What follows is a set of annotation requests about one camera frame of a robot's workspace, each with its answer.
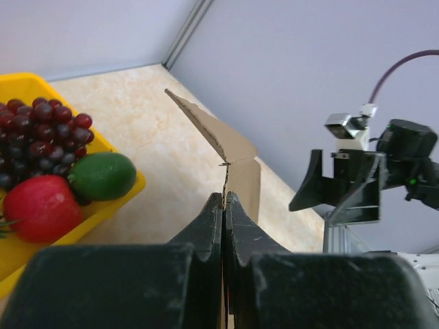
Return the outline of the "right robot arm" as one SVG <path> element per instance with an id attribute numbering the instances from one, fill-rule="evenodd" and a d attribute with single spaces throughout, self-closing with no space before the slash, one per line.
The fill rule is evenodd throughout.
<path id="1" fill-rule="evenodd" d="M 401 186 L 407 191 L 405 200 L 438 209 L 438 163 L 430 158 L 437 140 L 426 125 L 393 119 L 374 139 L 375 150 L 345 146 L 333 152 L 332 177 L 323 175 L 323 151 L 314 149 L 289 210 L 330 205 L 325 223 L 332 227 L 378 222 L 381 192 Z"/>

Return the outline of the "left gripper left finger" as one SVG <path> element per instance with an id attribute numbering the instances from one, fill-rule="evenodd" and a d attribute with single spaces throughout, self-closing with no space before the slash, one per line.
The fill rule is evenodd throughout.
<path id="1" fill-rule="evenodd" d="M 220 328 L 222 196 L 159 245 L 69 245 L 39 251 L 2 328 Z"/>

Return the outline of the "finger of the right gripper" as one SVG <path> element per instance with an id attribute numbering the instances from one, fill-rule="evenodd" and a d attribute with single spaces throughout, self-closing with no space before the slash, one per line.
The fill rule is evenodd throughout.
<path id="1" fill-rule="evenodd" d="M 295 212 L 322 204 L 337 206 L 346 195 L 346 183 L 322 174 L 322 150 L 312 149 L 307 173 L 295 196 L 289 203 L 289 211 Z"/>
<path id="2" fill-rule="evenodd" d="M 355 180 L 329 217 L 331 226 L 380 220 L 385 168 L 386 159 L 383 153 L 363 153 Z"/>

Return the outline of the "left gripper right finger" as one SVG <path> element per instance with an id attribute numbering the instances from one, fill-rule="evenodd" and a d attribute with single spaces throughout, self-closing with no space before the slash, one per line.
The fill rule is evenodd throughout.
<path id="1" fill-rule="evenodd" d="M 228 193 L 228 309 L 236 328 L 437 328 L 418 274 L 386 253 L 290 252 Z"/>

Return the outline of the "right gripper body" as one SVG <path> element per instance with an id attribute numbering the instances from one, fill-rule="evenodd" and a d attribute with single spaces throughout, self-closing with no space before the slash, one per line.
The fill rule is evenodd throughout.
<path id="1" fill-rule="evenodd" d="M 333 159 L 332 192 L 347 192 L 360 171 L 372 166 L 372 180 L 379 184 L 379 190 L 385 188 L 388 178 L 387 156 L 382 152 L 362 150 L 339 150 L 331 153 Z"/>

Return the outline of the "brown cardboard box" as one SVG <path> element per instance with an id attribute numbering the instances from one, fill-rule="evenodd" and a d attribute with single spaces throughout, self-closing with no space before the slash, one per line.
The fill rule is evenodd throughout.
<path id="1" fill-rule="evenodd" d="M 261 194 L 261 165 L 256 161 L 257 148 L 246 137 L 198 105 L 168 88 L 165 93 L 222 159 L 222 166 L 226 168 L 222 185 L 222 212 L 226 212 L 227 195 L 234 193 L 246 214 L 257 223 Z"/>

